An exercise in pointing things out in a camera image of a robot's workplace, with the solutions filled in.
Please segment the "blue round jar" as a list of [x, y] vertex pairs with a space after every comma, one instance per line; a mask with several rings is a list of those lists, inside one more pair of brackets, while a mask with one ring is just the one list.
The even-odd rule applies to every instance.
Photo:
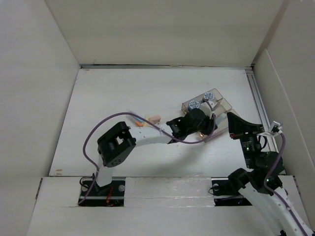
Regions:
[[203, 101], [214, 101], [215, 100], [215, 95], [208, 91], [206, 93], [203, 94]]
[[199, 109], [200, 108], [200, 102], [198, 100], [191, 100], [188, 103], [188, 111], [191, 111], [193, 109]]

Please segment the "blue highlighter pen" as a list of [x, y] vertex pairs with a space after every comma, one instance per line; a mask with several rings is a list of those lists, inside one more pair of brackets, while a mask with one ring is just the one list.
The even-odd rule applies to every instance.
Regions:
[[133, 115], [126, 115], [126, 118], [128, 120], [130, 120], [131, 122], [135, 123], [136, 121], [139, 121], [139, 122], [142, 122], [143, 123], [143, 120], [138, 118], [138, 117], [135, 117]]

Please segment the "yellow highlighter pen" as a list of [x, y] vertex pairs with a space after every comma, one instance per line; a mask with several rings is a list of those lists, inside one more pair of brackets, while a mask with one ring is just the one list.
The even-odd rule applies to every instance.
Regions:
[[[145, 120], [150, 121], [150, 116], [149, 115], [145, 115]], [[143, 127], [150, 127], [151, 125], [149, 123], [147, 123], [146, 121], [143, 123]]]

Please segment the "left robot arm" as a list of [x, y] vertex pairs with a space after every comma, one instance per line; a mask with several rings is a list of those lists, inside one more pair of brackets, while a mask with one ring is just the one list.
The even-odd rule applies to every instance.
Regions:
[[206, 115], [201, 109], [194, 108], [183, 117], [175, 118], [162, 125], [149, 122], [149, 127], [129, 127], [124, 121], [116, 123], [97, 140], [97, 151], [101, 165], [93, 182], [93, 190], [104, 195], [112, 183], [110, 170], [122, 164], [134, 148], [151, 144], [197, 144], [188, 142], [187, 136], [200, 132], [210, 138], [217, 129], [216, 115]]

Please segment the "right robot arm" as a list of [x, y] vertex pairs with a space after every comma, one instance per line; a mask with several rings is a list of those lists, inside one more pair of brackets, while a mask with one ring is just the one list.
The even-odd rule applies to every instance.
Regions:
[[[282, 153], [286, 139], [282, 126], [273, 122], [268, 130], [250, 123], [236, 114], [227, 113], [229, 135], [239, 140], [249, 171], [242, 168], [228, 176], [227, 187], [240, 193], [261, 214], [276, 236], [313, 236], [315, 233], [295, 210], [279, 178], [284, 170]], [[280, 136], [279, 152], [263, 151], [260, 138]]]

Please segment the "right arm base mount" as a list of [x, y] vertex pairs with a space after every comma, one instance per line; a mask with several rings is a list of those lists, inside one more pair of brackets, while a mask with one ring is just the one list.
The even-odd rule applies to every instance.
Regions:
[[228, 178], [211, 178], [211, 184], [208, 193], [213, 196], [216, 207], [251, 206], [251, 203], [244, 196], [229, 185]]

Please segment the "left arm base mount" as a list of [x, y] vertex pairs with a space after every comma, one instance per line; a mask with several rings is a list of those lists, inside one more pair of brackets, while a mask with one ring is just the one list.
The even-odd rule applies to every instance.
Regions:
[[92, 185], [94, 175], [81, 177], [78, 206], [80, 207], [123, 207], [125, 200], [125, 177], [115, 177], [104, 187]]

